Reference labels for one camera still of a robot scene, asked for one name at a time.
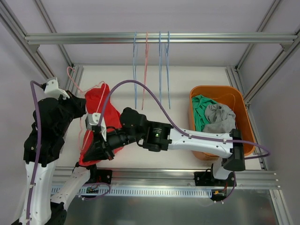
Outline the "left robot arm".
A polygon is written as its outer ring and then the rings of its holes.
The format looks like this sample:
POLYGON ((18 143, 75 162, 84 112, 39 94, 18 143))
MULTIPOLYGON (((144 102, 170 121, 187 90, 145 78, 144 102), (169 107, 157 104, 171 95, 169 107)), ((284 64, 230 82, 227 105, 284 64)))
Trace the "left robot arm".
POLYGON ((86 114, 86 99, 67 91, 67 98, 47 97, 33 101, 32 131, 24 143, 26 194, 21 216, 15 225, 62 225, 68 208, 84 183, 93 183, 97 171, 78 165, 59 192, 52 195, 54 171, 65 144, 64 136, 74 119, 86 114))

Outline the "pink hanger with green top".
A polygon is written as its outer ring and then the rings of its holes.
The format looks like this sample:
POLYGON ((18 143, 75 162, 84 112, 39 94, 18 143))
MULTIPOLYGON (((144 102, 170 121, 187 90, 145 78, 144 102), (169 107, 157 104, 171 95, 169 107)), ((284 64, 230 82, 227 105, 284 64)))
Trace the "pink hanger with green top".
MULTIPOLYGON (((147 81, 147 67, 148 67, 148 57, 149 57, 148 36, 149 36, 149 33, 146 32, 146 39, 145 39, 145 64, 144 64, 144 77, 143 77, 143 84, 144 84, 144 86, 146 86, 146 81, 147 81)), ((143 91, 142 91, 142 110, 144 109, 144 99, 145 99, 145 88, 143 88, 143 91)))

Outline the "blue hanger with white top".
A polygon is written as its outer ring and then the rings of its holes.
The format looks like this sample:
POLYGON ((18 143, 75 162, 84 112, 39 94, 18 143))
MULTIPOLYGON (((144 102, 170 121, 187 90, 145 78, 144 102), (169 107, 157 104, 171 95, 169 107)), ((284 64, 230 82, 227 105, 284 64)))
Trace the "blue hanger with white top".
POLYGON ((162 102, 162 43, 161 32, 159 32, 158 38, 158 52, 159 52, 159 101, 162 102))

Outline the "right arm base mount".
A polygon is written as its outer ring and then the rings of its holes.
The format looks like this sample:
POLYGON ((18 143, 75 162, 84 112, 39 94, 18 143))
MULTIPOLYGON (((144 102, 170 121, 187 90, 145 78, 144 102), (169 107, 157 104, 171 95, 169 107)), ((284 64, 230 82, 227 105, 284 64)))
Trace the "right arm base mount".
POLYGON ((198 187, 199 186, 203 186, 203 187, 209 186, 212 183, 210 170, 206 170, 204 172, 201 172, 201 171, 194 172, 194 180, 195 180, 195 185, 198 187))

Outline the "green tank top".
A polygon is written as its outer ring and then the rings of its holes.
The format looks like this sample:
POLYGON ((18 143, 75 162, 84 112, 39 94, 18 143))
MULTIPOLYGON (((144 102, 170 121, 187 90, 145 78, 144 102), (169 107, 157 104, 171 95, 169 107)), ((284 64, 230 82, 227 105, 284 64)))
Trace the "green tank top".
POLYGON ((192 98, 192 109, 194 115, 195 130, 202 132, 207 124, 210 124, 205 116, 205 110, 209 105, 216 104, 217 101, 205 97, 203 95, 197 95, 192 98))

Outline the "blue hanger with black top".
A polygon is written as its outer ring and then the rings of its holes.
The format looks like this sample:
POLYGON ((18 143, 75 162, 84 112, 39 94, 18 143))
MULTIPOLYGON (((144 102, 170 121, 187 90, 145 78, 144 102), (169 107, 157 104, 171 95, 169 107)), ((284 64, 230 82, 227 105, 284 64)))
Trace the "blue hanger with black top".
POLYGON ((169 46, 170 46, 170 32, 168 32, 167 43, 165 44, 165 66, 166 66, 166 78, 167 78, 167 95, 168 95, 168 106, 171 108, 170 98, 170 75, 169 75, 169 46))

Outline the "red tank top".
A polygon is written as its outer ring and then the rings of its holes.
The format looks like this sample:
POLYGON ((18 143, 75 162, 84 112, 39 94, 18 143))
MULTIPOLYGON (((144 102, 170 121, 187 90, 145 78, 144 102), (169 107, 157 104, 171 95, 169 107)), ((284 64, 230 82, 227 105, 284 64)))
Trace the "red tank top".
MULTIPOLYGON (((92 91, 86 93, 86 99, 88 100, 87 103, 87 108, 89 111, 88 114, 102 112, 104 101, 106 100, 109 92, 110 92, 110 88, 108 84, 106 84, 105 89, 104 89, 104 85, 102 85, 100 89, 93 89, 92 91)), ((107 127, 121 128, 120 113, 111 104, 110 100, 108 101, 105 108, 104 120, 107 127)), ((94 164, 84 164, 82 162, 83 154, 86 153, 86 151, 88 150, 89 146, 92 143, 92 139, 93 139, 92 131, 86 130, 83 137, 83 141, 85 140, 87 142, 85 148, 80 152, 80 158, 79 158, 80 166, 94 165, 94 164)))

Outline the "grey tank top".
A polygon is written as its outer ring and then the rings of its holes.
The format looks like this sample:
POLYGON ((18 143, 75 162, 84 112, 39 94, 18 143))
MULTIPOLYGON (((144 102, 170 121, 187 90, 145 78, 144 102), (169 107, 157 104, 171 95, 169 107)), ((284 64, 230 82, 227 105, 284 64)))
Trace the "grey tank top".
POLYGON ((202 130, 205 133, 230 133, 236 129, 236 115, 227 105, 208 105, 204 115, 209 122, 202 130))

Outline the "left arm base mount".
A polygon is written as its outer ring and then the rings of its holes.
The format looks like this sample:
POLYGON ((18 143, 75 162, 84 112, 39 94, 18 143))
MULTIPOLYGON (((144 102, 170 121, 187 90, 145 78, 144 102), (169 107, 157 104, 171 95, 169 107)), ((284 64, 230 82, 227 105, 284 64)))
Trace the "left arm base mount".
POLYGON ((96 169, 91 172, 90 180, 92 183, 111 184, 113 171, 109 169, 96 169))

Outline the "blue hanger with grey top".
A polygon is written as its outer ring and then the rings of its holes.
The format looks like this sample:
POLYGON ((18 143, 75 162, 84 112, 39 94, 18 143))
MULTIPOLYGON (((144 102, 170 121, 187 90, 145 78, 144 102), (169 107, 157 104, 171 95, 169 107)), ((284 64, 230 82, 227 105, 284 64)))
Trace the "blue hanger with grey top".
MULTIPOLYGON (((133 40, 133 80, 137 80, 137 74, 136 74, 136 59, 138 54, 138 44, 136 43, 136 36, 137 32, 134 33, 134 40, 133 40)), ((135 93, 135 109, 137 109, 137 84, 134 83, 134 93, 135 93)))

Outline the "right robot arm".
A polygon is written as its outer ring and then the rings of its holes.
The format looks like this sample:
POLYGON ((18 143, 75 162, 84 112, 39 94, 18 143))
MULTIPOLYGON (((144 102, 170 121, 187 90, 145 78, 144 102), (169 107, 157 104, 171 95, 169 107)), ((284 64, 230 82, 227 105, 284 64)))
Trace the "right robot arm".
POLYGON ((231 172, 246 169, 241 135, 233 129, 230 133, 210 134, 184 130, 168 123, 147 120, 132 108, 125 108, 120 115, 121 128, 107 132, 106 128, 91 125, 93 138, 83 153, 81 163, 112 160, 114 150, 136 143, 153 152, 162 150, 191 150, 216 155, 221 159, 213 163, 210 182, 220 186, 231 172))

